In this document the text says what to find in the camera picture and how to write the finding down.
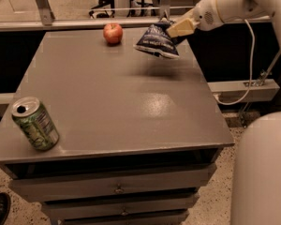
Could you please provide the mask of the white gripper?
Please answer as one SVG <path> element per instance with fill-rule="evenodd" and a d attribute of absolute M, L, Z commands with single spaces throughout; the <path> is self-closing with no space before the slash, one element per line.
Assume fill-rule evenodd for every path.
<path fill-rule="evenodd" d="M 200 0 L 195 8 L 191 8 L 172 22 L 167 33 L 171 38 L 185 37 L 192 35 L 197 27 L 201 31 L 211 31 L 223 24 L 218 12 L 217 0 Z"/>

